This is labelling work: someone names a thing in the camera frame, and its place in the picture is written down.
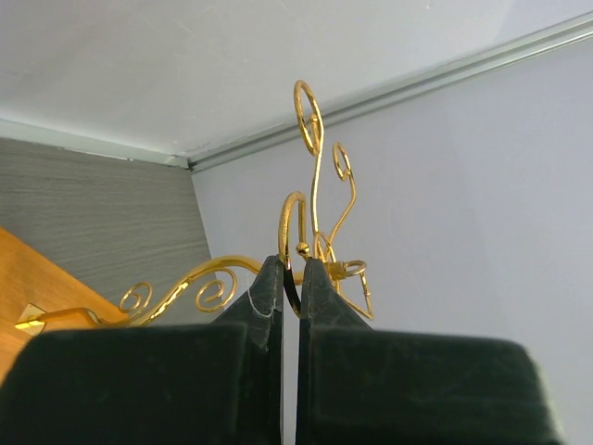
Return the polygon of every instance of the gray wall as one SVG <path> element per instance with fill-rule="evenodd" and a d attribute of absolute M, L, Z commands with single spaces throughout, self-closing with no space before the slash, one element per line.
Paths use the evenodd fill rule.
<path fill-rule="evenodd" d="M 210 258 L 189 172 L 6 139 L 0 225 L 116 304 L 140 281 L 158 299 Z M 161 322 L 210 320 L 195 294 Z"/>
<path fill-rule="evenodd" d="M 326 150 L 344 144 L 357 179 L 359 199 L 335 251 L 368 262 L 372 325 L 525 344 L 573 444 L 593 437 L 591 54 L 593 40 L 575 44 L 325 136 Z M 284 198 L 308 193 L 312 172 L 295 140 L 194 175 L 212 255 L 276 252 Z M 322 230 L 347 200 L 326 159 Z M 347 293 L 361 301 L 353 283 Z M 284 438 L 293 443 L 298 331 L 290 311 L 284 326 Z"/>

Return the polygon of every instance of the orange wooden panel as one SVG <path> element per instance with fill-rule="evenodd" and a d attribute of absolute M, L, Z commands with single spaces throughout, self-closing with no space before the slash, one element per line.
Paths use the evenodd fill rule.
<path fill-rule="evenodd" d="M 28 303 L 46 311 L 86 307 L 109 321 L 125 318 L 116 306 L 0 227 L 0 382 L 32 338 L 14 327 Z M 88 327 L 80 319 L 48 324 L 45 330 Z"/>

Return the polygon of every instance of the white ceiling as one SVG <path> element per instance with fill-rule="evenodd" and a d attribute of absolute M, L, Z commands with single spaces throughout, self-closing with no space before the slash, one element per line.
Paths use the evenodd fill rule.
<path fill-rule="evenodd" d="M 2 0 L 0 120 L 181 156 L 593 10 L 593 0 Z"/>

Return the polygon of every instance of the gray wood panel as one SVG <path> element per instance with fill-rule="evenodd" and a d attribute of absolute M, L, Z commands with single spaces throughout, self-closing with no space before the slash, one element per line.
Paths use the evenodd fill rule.
<path fill-rule="evenodd" d="M 140 281 L 158 299 L 210 258 L 188 171 L 6 139 L 0 225 L 116 304 Z M 162 324 L 212 319 L 193 287 Z"/>

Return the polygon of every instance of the gold display easel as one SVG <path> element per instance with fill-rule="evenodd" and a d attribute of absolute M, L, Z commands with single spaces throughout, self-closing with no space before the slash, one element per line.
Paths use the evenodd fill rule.
<path fill-rule="evenodd" d="M 303 94 L 309 101 L 311 107 L 311 114 L 306 117 L 303 108 Z M 311 228 L 313 233 L 312 253 L 311 246 L 307 243 L 307 199 L 301 192 L 293 192 L 284 201 L 282 211 L 280 214 L 280 223 L 278 227 L 278 255 L 286 270 L 292 273 L 292 262 L 290 259 L 290 236 L 289 223 L 292 215 L 292 210 L 297 204 L 298 212 L 298 243 L 296 244 L 296 253 L 305 261 L 309 258 L 319 259 L 325 265 L 325 269 L 332 280 L 335 290 L 342 297 L 342 299 L 355 311 L 361 315 L 372 319 L 372 304 L 370 299 L 370 292 L 366 281 L 366 262 L 355 261 L 339 261 L 335 255 L 334 239 L 342 226 L 344 219 L 348 216 L 354 203 L 356 201 L 356 183 L 350 160 L 344 147 L 339 143 L 334 143 L 332 147 L 332 155 L 334 160 L 334 168 L 338 178 L 350 185 L 350 201 L 338 219 L 337 223 L 332 228 L 332 231 L 327 235 L 319 228 L 319 220 L 317 216 L 317 193 L 319 186 L 319 177 L 321 172 L 321 162 L 323 154 L 323 121 L 317 101 L 309 86 L 303 81 L 297 81 L 294 89 L 294 102 L 296 119 L 300 128 L 301 135 L 305 142 L 305 146 L 309 153 L 315 158 L 315 168 L 313 173 L 313 180 L 311 183 L 310 199 L 309 199 L 309 213 Z M 109 322 L 97 316 L 93 311 L 87 308 L 72 308 L 63 311 L 52 311 L 48 313 L 34 314 L 23 317 L 16 324 L 18 329 L 27 330 L 35 326 L 42 326 L 44 324 L 51 324 L 53 322 L 61 321 L 70 317 L 83 316 L 91 327 L 113 327 L 113 326 L 141 326 L 154 322 L 169 306 L 189 287 L 194 281 L 204 277 L 209 273 L 227 273 L 231 279 L 231 289 L 225 295 L 225 284 L 220 279 L 214 279 L 203 285 L 196 295 L 196 306 L 203 312 L 213 312 L 225 305 L 227 305 L 233 298 L 236 287 L 236 274 L 230 269 L 231 267 L 240 267 L 247 269 L 252 273 L 258 273 L 261 268 L 261 263 L 249 257 L 241 255 L 231 255 L 214 258 L 206 261 L 199 266 L 192 269 L 189 273 L 184 275 L 171 288 L 169 292 L 163 296 L 160 301 L 152 308 L 148 308 L 152 299 L 153 288 L 149 283 L 143 282 L 131 287 L 120 300 L 120 311 L 127 316 L 125 319 L 118 322 Z M 341 290 L 341 281 L 357 275 L 360 278 L 362 291 L 364 295 L 365 308 L 354 303 L 351 299 L 346 297 Z M 296 285 L 303 282 L 303 273 L 294 273 L 294 281 Z M 205 293 L 216 287 L 217 290 L 213 295 L 208 297 Z M 145 289 L 146 295 L 143 297 L 140 290 Z M 127 307 L 129 300 L 133 299 L 132 305 Z"/>

